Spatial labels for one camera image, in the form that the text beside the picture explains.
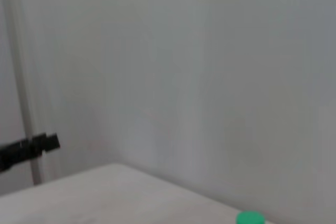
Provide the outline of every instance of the white wall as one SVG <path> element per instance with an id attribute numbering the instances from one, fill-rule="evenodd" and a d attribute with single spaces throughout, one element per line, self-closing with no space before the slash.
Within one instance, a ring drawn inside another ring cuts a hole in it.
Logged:
<path id="1" fill-rule="evenodd" d="M 336 0 L 22 5 L 36 125 L 62 141 L 47 178 L 121 161 L 281 223 L 334 223 Z"/>

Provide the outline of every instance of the white table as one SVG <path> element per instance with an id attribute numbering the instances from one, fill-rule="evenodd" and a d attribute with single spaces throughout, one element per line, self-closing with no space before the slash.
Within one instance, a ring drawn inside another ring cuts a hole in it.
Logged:
<path id="1" fill-rule="evenodd" d="M 119 164 L 0 198 L 1 224 L 235 224 L 237 214 Z"/>

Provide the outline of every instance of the metal pole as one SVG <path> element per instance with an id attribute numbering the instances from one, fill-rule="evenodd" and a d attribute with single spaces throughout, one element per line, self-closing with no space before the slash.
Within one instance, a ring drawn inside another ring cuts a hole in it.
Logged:
<path id="1" fill-rule="evenodd" d="M 29 109 L 28 91 L 24 78 L 24 61 L 23 61 L 23 43 L 22 36 L 25 35 L 25 25 L 22 19 L 21 0 L 3 0 L 7 31 L 9 36 L 9 44 L 11 47 L 11 54 L 13 59 L 13 67 L 15 74 L 15 81 L 19 95 L 19 103 L 21 114 L 23 118 L 24 130 L 26 137 L 32 139 L 34 134 L 32 117 Z M 41 169 L 37 159 L 30 161 L 32 177 L 34 185 L 42 183 Z"/>

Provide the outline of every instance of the black clamp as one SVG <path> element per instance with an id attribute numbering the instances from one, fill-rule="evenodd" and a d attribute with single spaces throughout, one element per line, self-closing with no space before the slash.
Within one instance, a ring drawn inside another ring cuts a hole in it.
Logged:
<path id="1" fill-rule="evenodd" d="M 0 172 L 10 169 L 13 165 L 42 156 L 42 152 L 50 152 L 60 148 L 56 134 L 41 134 L 32 140 L 23 139 L 13 144 L 0 146 Z"/>

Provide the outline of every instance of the green lid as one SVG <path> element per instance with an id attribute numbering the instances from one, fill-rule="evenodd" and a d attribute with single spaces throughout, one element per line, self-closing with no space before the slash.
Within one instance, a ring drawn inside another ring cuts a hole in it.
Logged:
<path id="1" fill-rule="evenodd" d="M 237 224 L 265 224 L 265 217 L 258 212 L 241 212 L 237 216 Z"/>

